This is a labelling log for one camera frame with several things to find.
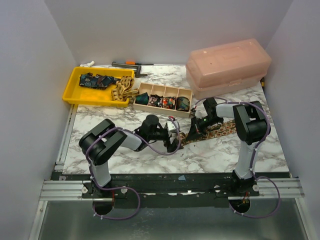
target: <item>gray wall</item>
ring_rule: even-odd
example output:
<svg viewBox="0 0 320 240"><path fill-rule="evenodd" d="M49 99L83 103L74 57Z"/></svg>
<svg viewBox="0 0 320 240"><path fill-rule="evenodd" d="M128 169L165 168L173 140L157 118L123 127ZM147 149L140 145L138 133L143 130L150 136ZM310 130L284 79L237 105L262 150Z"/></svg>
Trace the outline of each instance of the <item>gray wall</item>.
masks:
<svg viewBox="0 0 320 240"><path fill-rule="evenodd" d="M292 0L44 0L77 63L185 63L192 50L266 47Z"/></svg>
<svg viewBox="0 0 320 240"><path fill-rule="evenodd" d="M0 239L26 240L67 119L75 66L43 0L0 7Z"/></svg>
<svg viewBox="0 0 320 240"><path fill-rule="evenodd" d="M294 0L267 47L266 98L320 237L320 1Z"/></svg>

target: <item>yellow plastic bin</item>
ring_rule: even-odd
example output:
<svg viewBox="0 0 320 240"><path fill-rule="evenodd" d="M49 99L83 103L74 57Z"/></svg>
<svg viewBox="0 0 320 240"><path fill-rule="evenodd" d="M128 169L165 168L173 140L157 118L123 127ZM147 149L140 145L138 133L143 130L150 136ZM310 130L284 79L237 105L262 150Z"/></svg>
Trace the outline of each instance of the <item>yellow plastic bin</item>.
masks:
<svg viewBox="0 0 320 240"><path fill-rule="evenodd" d="M91 89L79 86L80 76L82 74L92 73L112 76L115 78L122 78L123 76L130 76L134 78L135 72L130 69L115 69L115 68L98 68L98 67L80 67L73 69L69 78L68 84L64 90L62 99L70 104L84 104L97 106L111 106L111 107L127 107L129 98L126 101L113 101L111 90L116 87L115 84L108 86L105 90Z"/></svg>

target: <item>gray marble vein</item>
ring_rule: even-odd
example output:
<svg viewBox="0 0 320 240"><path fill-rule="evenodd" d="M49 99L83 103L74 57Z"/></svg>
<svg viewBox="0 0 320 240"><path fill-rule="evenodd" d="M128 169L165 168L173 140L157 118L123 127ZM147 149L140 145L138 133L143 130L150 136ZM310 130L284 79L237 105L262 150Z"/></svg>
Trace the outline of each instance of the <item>gray marble vein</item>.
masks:
<svg viewBox="0 0 320 240"><path fill-rule="evenodd" d="M186 68L182 65L143 66L143 73L148 77L136 78L136 86L140 82L182 87L189 89L186 81ZM260 101L266 111L271 134L262 144L258 154L256 172L288 172L288 166L282 151L274 122L270 116L265 95L261 85L222 95L234 102ZM204 108L199 105L199 114L205 116ZM139 127L149 112L134 110L132 105L126 108L79 105L73 125L72 135L67 150L64 174L88 174L88 163L81 152L78 142L80 138L100 123L103 119L112 120L116 126L129 130ZM166 115L157 115L164 125ZM190 119L178 117L181 130L189 131ZM153 144L155 148L165 152L162 142ZM235 168L240 150L240 140L236 134L188 144L171 156L163 156L145 148L141 152L120 147L108 161L112 174L165 174L165 173L229 173Z"/></svg>

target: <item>wooden box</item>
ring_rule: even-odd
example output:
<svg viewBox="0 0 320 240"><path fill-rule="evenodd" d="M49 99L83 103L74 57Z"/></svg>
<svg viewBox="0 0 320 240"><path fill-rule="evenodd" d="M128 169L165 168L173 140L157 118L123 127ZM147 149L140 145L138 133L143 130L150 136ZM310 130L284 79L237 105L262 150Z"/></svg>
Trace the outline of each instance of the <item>wooden box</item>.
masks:
<svg viewBox="0 0 320 240"><path fill-rule="evenodd" d="M184 88L178 88L173 86L163 86L163 85L155 85L150 83L140 83L139 86L139 93L148 93L148 95L159 95L163 97L186 97L190 100L192 100L192 90L191 89L184 89ZM145 112L150 113L156 113L156 114L164 114L168 116L175 116L175 117L183 117L183 118L189 118L190 115L190 109L192 106L190 106L189 111L178 111L177 108L177 101L175 103L175 109L167 109L163 107L156 107L156 106L149 106L149 105L142 105L137 104L136 101L133 103L133 108L135 110L141 110Z"/></svg>

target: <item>pink plastic container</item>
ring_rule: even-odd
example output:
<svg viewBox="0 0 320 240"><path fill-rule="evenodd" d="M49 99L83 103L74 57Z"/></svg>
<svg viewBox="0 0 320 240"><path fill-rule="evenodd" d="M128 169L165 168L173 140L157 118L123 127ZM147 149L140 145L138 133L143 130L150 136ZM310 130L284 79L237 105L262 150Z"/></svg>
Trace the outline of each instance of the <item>pink plastic container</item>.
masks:
<svg viewBox="0 0 320 240"><path fill-rule="evenodd" d="M271 58L255 39L192 51L186 79L196 99L253 87L267 74Z"/></svg>

